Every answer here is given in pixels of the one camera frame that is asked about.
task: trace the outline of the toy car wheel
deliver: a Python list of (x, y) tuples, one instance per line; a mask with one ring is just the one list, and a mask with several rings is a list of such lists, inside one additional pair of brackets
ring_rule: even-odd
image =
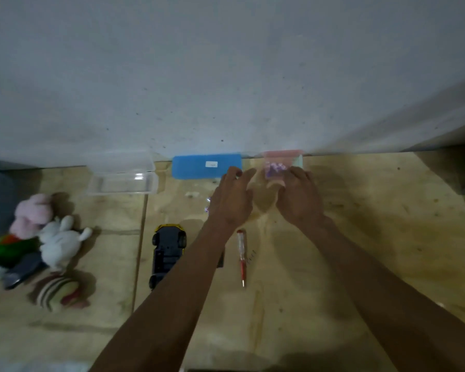
[(179, 233), (179, 238), (177, 239), (177, 246), (179, 248), (186, 248), (186, 234), (184, 232)]
[(152, 275), (150, 277), (150, 281), (149, 281), (149, 286), (150, 286), (150, 290), (153, 290), (155, 288), (155, 286), (157, 285), (157, 277), (155, 275)]

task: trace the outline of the wooden floor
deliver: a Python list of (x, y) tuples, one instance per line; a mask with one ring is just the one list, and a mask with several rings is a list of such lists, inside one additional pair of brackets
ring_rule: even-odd
[[(341, 230), (465, 322), (465, 150), (305, 157)], [(247, 159), (243, 168), (261, 168)], [(148, 296), (156, 226), (180, 223), (191, 243), (216, 180), (177, 181), (157, 164), (157, 195), (84, 195), (85, 168), (13, 172), (24, 195), (57, 193), (56, 209), (96, 227), (75, 269), (91, 306), (45, 313), (26, 301), (32, 283), (0, 290), (0, 359), (92, 362)], [(203, 369), (394, 370), (344, 289), (309, 241), (286, 223), (261, 174), (244, 225), (243, 289), (236, 239), (226, 245), (185, 366)]]

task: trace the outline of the red screwdriver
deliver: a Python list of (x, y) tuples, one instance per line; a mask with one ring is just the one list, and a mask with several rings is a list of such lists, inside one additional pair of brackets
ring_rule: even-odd
[(241, 262), (241, 280), (243, 287), (246, 285), (246, 259), (244, 258), (244, 231), (237, 230), (237, 245), (239, 248), (239, 260)]

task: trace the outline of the stuffed toy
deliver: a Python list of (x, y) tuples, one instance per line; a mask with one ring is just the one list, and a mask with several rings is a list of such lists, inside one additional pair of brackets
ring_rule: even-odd
[(92, 229), (85, 228), (80, 234), (71, 230), (74, 218), (71, 215), (65, 216), (62, 221), (56, 217), (55, 220), (47, 224), (38, 234), (42, 253), (42, 260), (51, 271), (63, 273), (72, 257), (76, 255), (81, 247), (81, 242), (92, 234)]
[(6, 235), (0, 239), (0, 279), (16, 266), (23, 256), (38, 250), (37, 240), (21, 240), (14, 235)]
[(37, 236), (41, 227), (53, 218), (51, 197), (46, 194), (34, 194), (29, 200), (19, 202), (15, 211), (14, 223), (10, 233), (19, 239), (31, 239)]
[(89, 305), (88, 301), (82, 298), (80, 283), (61, 274), (51, 274), (38, 281), (28, 298), (33, 304), (50, 312), (60, 312), (67, 307), (84, 308)]

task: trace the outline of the black toy car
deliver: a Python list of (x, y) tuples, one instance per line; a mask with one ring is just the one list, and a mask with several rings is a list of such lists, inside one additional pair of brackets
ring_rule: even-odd
[(169, 270), (179, 260), (186, 248), (186, 232), (180, 225), (160, 225), (152, 238), (153, 251), (152, 276), (150, 289), (163, 280)]

